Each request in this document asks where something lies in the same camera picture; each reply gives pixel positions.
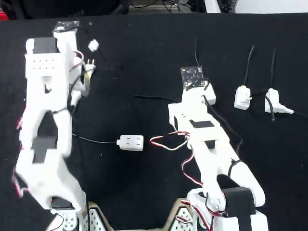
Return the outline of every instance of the red and white wire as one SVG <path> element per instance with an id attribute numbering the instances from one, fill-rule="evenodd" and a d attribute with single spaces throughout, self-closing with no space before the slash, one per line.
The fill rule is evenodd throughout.
<path id="1" fill-rule="evenodd" d="M 15 176 L 15 168 L 13 169 L 12 182 L 15 185 L 16 192 L 17 192 L 19 198 L 22 198 L 24 196 L 25 192 L 29 192 L 28 188 L 20 188 L 20 185 L 18 183 L 18 179 Z"/>
<path id="2" fill-rule="evenodd" d="M 190 175 L 188 175 L 188 174 L 184 171 L 184 166 L 185 166 L 188 162 L 190 162 L 192 159 L 193 159 L 193 153 L 192 153 L 192 155 L 191 155 L 188 159 L 186 159 L 186 160 L 184 160 L 184 161 L 182 162 L 182 164 L 181 164 L 182 172 L 183 172 L 183 174 L 184 174 L 188 179 L 190 179 L 192 182 L 194 182 L 195 184 L 198 184 L 198 185 L 200 185 L 200 186 L 202 187 L 202 186 L 203 186 L 203 183 L 202 183 L 202 182 L 200 182 L 200 181 L 196 180 L 195 178 L 191 177 Z"/>
<path id="3" fill-rule="evenodd" d="M 186 200 L 181 200 L 181 202 L 182 202 L 182 204 L 184 204 L 184 205 L 189 205 L 192 209 L 194 209 L 194 210 L 198 213 L 199 218 L 200 218 L 200 219 L 202 220 L 202 222 L 204 223 L 206 229 L 207 229 L 208 231 L 213 231 L 213 228 L 210 229 L 209 225 L 208 225 L 207 222 L 206 222 L 206 219 L 205 219 L 204 215 L 202 214 L 201 210 L 200 210 L 198 207 L 192 205 L 189 201 L 186 201 Z"/>
<path id="4" fill-rule="evenodd" d="M 167 146 L 165 146 L 161 143 L 154 142 L 154 140 L 157 140 L 157 139 L 163 138 L 164 136 L 172 135 L 172 134 L 184 135 L 185 138 L 186 138 L 185 142 L 180 144 L 179 146 L 177 146 L 175 148 L 169 148 L 169 147 L 167 147 Z M 174 131 L 174 132 L 170 132 L 170 133 L 163 135 L 163 136 L 154 136 L 154 137 L 150 138 L 150 143 L 157 146 L 157 147 L 167 149 L 169 151 L 175 151 L 175 150 L 178 150 L 180 147 L 184 146 L 185 144 L 187 144 L 187 138 L 188 137 L 189 137 L 189 133 L 186 132 L 186 131 Z"/>
<path id="5" fill-rule="evenodd" d="M 187 220 L 187 219 L 185 219 L 181 216 L 178 216 L 178 215 L 175 216 L 175 220 L 177 220 L 178 222 L 183 223 L 183 224 L 192 224 L 191 220 Z"/>

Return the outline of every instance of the power plug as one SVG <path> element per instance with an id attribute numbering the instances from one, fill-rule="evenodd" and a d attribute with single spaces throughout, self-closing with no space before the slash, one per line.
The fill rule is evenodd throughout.
<path id="1" fill-rule="evenodd" d="M 91 80 L 91 76 L 96 68 L 95 64 L 94 64 L 95 60 L 92 59 L 92 62 L 90 63 L 90 60 L 88 59 L 87 64 L 85 64 L 85 75 L 86 78 L 89 78 L 89 81 Z"/>
<path id="2" fill-rule="evenodd" d="M 250 89 L 244 85 L 239 86 L 235 93 L 234 107 L 247 110 L 250 106 L 251 99 Z"/>
<path id="3" fill-rule="evenodd" d="M 289 114 L 294 113 L 293 110 L 279 103 L 279 93 L 277 90 L 270 88 L 266 93 L 266 96 L 268 97 L 273 106 L 274 113 L 289 113 Z M 264 110 L 265 112 L 270 113 L 270 104 L 266 99 L 264 100 Z"/>
<path id="4" fill-rule="evenodd" d="M 143 136 L 140 135 L 122 135 L 116 144 L 122 150 L 141 152 L 143 151 L 143 140 Z"/>

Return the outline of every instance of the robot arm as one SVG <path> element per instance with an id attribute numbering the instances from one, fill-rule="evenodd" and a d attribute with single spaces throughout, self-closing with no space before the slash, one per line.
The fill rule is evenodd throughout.
<path id="1" fill-rule="evenodd" d="M 81 95 L 89 92 L 90 78 L 81 76 L 84 60 L 77 51 L 77 29 L 60 33 L 58 28 L 59 25 L 54 30 L 54 38 L 31 38 L 26 42 L 26 109 L 16 173 L 44 209 L 82 219 L 86 195 L 64 158 L 71 153 L 72 118 L 68 106 L 75 106 Z M 56 137 L 38 136 L 38 128 L 48 111 L 52 112 L 58 128 Z"/>
<path id="2" fill-rule="evenodd" d="M 203 96 L 210 104 L 216 101 L 211 84 L 205 80 L 197 87 L 188 88 L 189 78 L 185 75 L 182 78 L 182 102 L 169 104 L 168 108 L 169 122 L 174 129 L 189 133 L 187 145 L 201 173 L 202 188 L 188 193 L 188 203 L 193 210 L 198 208 L 208 227 L 213 224 L 216 231 L 268 230 L 266 216 L 255 210 L 265 203 L 261 186 L 232 149 L 219 122 L 207 112 Z M 220 174 L 229 176 L 239 187 L 222 190 L 217 182 Z"/>

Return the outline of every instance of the black cloth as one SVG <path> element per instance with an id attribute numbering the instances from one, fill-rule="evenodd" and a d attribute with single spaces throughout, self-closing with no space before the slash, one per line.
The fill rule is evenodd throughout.
<path id="1" fill-rule="evenodd" d="M 308 14 L 82 18 L 81 25 L 89 27 L 116 71 L 104 70 L 100 54 L 89 51 L 88 37 L 79 31 L 78 47 L 86 58 L 95 58 L 99 69 L 88 97 L 79 105 L 79 133 L 105 141 L 115 141 L 121 134 L 142 134 L 147 141 L 172 131 L 168 101 L 135 98 L 134 94 L 180 101 L 180 67 L 196 66 L 193 48 L 197 36 L 199 63 L 217 96 L 214 107 L 243 138 L 240 156 L 264 189 L 266 204 L 259 210 L 268 217 L 269 230 L 307 230 L 308 121 L 277 114 L 273 123 L 264 112 L 262 98 L 253 99 L 247 111 L 233 107 L 251 46 L 256 45 L 256 53 L 247 86 L 253 93 L 269 87 L 271 55 L 276 47 L 274 88 L 280 92 L 281 103 L 308 115 L 307 21 Z M 15 125 L 25 107 L 25 43 L 28 38 L 52 36 L 56 22 L 0 23 L 1 230 L 41 231 L 52 219 L 30 195 L 17 198 L 11 173 L 19 153 Z M 238 141 L 227 133 L 235 147 Z M 82 176 L 77 141 L 72 139 L 68 167 L 115 229 L 162 227 L 176 198 L 185 197 L 195 187 L 180 169 L 190 155 L 185 147 L 169 152 L 146 143 L 142 153 L 135 153 L 82 141 L 87 171 Z M 168 140 L 173 146 L 181 141 L 176 137 Z M 199 178 L 195 163 L 187 166 L 187 172 Z"/>

